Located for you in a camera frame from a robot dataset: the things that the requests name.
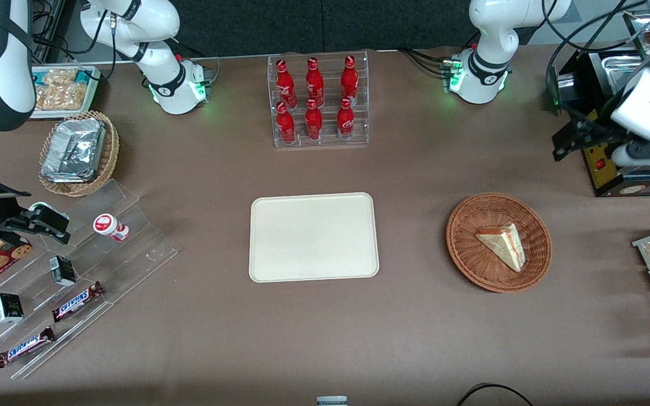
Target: small white box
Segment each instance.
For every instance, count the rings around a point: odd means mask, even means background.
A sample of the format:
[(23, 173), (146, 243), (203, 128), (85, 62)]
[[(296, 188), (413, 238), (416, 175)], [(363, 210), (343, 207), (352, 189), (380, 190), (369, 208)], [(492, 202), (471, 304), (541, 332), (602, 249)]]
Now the small white box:
[(19, 296), (0, 293), (0, 323), (16, 323), (24, 320)]

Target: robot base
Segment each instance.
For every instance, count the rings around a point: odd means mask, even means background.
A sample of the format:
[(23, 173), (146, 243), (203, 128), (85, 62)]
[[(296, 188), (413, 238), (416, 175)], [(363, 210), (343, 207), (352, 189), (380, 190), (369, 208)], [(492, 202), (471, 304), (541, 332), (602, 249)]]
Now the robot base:
[(475, 76), (469, 66), (469, 57), (472, 49), (466, 49), (462, 53), (451, 57), (452, 66), (443, 67), (444, 73), (450, 73), (452, 77), (443, 79), (443, 89), (450, 93), (459, 95), (463, 100), (473, 104), (485, 104), (495, 98), (495, 95), (503, 89), (507, 72), (495, 80), (491, 85), (483, 85), (480, 78)]
[(170, 114), (184, 114), (200, 103), (209, 102), (209, 92), (212, 81), (212, 69), (193, 64), (191, 61), (181, 61), (185, 68), (185, 80), (171, 96), (158, 95), (150, 86), (155, 102)]

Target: red bottle cap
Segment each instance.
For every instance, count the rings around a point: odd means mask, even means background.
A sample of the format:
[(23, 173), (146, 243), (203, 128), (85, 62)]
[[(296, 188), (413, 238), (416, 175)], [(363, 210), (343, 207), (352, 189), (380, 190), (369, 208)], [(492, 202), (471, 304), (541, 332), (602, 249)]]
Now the red bottle cap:
[(287, 71), (287, 64), (282, 59), (278, 59), (278, 61), (275, 62), (275, 67), (278, 70), (278, 72)]

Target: clear acrylic display stand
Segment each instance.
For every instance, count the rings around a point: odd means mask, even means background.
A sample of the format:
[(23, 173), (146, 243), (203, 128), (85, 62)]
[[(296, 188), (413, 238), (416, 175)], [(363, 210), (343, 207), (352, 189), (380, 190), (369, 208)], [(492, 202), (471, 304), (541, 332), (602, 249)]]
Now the clear acrylic display stand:
[[(22, 355), (3, 369), (11, 378), (25, 378), (61, 350), (83, 329), (108, 311), (146, 277), (177, 254), (161, 231), (150, 224), (139, 206), (139, 197), (110, 180), (97, 192), (80, 200), (67, 211), (72, 234), (69, 244), (47, 237), (31, 237), (33, 252), (0, 275), (0, 293), (20, 296), (25, 318), (16, 324), (0, 323), (0, 352), (8, 351), (52, 326), (57, 338), (33, 354)], [(95, 233), (92, 222), (110, 213), (129, 226), (129, 237), (118, 242)], [(49, 259), (68, 256), (77, 273), (77, 283), (54, 283)], [(54, 323), (51, 311), (99, 281), (106, 293), (87, 303), (63, 321)]]
[[(355, 115), (353, 138), (345, 142), (337, 138), (337, 113), (340, 110), (341, 99), (340, 75), (345, 69), (345, 57), (348, 55), (355, 57), (355, 69), (358, 71), (358, 104), (353, 106)], [(323, 115), (323, 129), (322, 137), (318, 141), (310, 139), (305, 127), (305, 111), (308, 110), (308, 90), (305, 86), (305, 75), (308, 73), (308, 58), (312, 57), (318, 59), (318, 66), (325, 80), (325, 104), (320, 108)], [(295, 119), (296, 141), (294, 144), (284, 144), (282, 142), (282, 137), (278, 133), (278, 123), (276, 122), (278, 117), (276, 104), (281, 101), (278, 93), (278, 70), (275, 69), (275, 62), (279, 59), (287, 62), (287, 71), (295, 81), (297, 108), (290, 112), (292, 118)], [(273, 137), (276, 147), (363, 147), (370, 141), (368, 52), (269, 56), (267, 59), (267, 81), (270, 94), (270, 113), (273, 117)]]

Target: aluminum foil container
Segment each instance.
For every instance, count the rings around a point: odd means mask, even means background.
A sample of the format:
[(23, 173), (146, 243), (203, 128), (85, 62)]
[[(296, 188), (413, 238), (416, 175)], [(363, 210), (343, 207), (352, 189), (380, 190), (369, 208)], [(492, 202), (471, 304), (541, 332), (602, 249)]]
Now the aluminum foil container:
[(39, 174), (55, 183), (92, 182), (97, 178), (106, 132), (106, 125), (96, 118), (60, 123)]

